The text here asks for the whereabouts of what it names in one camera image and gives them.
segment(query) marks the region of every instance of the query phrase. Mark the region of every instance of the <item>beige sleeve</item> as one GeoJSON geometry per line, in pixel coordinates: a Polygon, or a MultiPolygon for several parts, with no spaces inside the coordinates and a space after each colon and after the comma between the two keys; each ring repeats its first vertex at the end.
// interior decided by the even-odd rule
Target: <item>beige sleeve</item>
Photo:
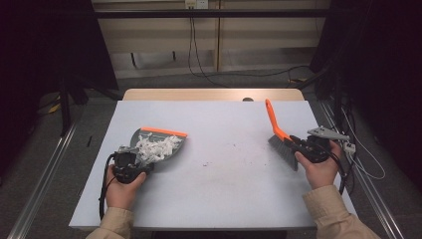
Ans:
{"type": "Polygon", "coordinates": [[[133,226],[133,213],[120,208],[109,207],[97,228],[87,238],[128,239],[133,226]]]}
{"type": "Polygon", "coordinates": [[[347,211],[341,195],[333,185],[305,194],[304,201],[316,223],[316,238],[379,238],[347,211]]]}

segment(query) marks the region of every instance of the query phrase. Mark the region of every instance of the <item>white table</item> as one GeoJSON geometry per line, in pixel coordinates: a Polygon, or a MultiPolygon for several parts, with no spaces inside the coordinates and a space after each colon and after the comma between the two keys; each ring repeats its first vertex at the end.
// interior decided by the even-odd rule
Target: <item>white table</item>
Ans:
{"type": "MultiPolygon", "coordinates": [[[[305,138],[317,127],[305,101],[275,102],[287,133],[305,138]]],[[[70,226],[100,225],[99,201],[107,157],[129,144],[141,126],[185,131],[183,147],[158,163],[137,191],[134,227],[148,230],[243,230],[315,227],[302,195],[311,190],[300,166],[270,147],[264,102],[126,101],[117,104],[70,226]]],[[[347,192],[343,199],[355,210],[347,192]]]]}

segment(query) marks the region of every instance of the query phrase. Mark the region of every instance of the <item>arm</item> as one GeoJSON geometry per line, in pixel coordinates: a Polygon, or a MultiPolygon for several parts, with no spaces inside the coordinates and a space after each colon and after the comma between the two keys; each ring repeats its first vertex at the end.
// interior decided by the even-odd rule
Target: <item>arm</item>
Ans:
{"type": "MultiPolygon", "coordinates": [[[[340,155],[341,149],[330,142],[331,151],[340,155]]],[[[304,195],[308,211],[316,223],[316,238],[379,238],[355,215],[350,214],[333,185],[337,164],[333,159],[311,163],[296,152],[298,162],[305,168],[312,191],[304,195]]]]}
{"type": "Polygon", "coordinates": [[[130,184],[118,182],[113,174],[110,165],[107,171],[107,181],[109,186],[105,196],[107,210],[100,228],[92,232],[87,238],[130,238],[130,229],[133,226],[133,213],[130,208],[133,204],[136,190],[146,178],[146,174],[141,173],[137,179],[130,184]]]}

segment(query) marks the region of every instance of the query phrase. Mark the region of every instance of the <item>hand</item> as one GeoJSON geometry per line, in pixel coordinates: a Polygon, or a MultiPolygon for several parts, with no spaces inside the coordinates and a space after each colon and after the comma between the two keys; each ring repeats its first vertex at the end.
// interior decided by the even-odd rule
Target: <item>hand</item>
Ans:
{"type": "MultiPolygon", "coordinates": [[[[341,154],[340,147],[331,140],[329,141],[329,145],[331,147],[331,152],[339,157],[341,154]]],[[[295,153],[295,157],[305,168],[305,171],[307,172],[307,179],[312,189],[334,184],[338,165],[332,158],[320,163],[311,163],[298,151],[295,153]]]]}
{"type": "Polygon", "coordinates": [[[137,188],[145,181],[145,172],[141,173],[132,183],[124,184],[117,181],[112,174],[114,165],[110,165],[106,174],[106,181],[109,183],[108,190],[105,195],[106,205],[108,207],[117,207],[125,210],[130,210],[137,188]]]}

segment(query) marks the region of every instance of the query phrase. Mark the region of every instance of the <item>white debris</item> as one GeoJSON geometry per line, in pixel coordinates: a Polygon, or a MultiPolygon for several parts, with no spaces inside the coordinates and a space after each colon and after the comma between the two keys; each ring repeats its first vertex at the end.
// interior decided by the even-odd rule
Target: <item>white debris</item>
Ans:
{"type": "Polygon", "coordinates": [[[140,159],[144,163],[151,163],[163,160],[166,156],[173,153],[178,148],[182,139],[173,135],[166,137],[164,140],[150,141],[148,137],[141,137],[136,147],[139,148],[140,159]]]}

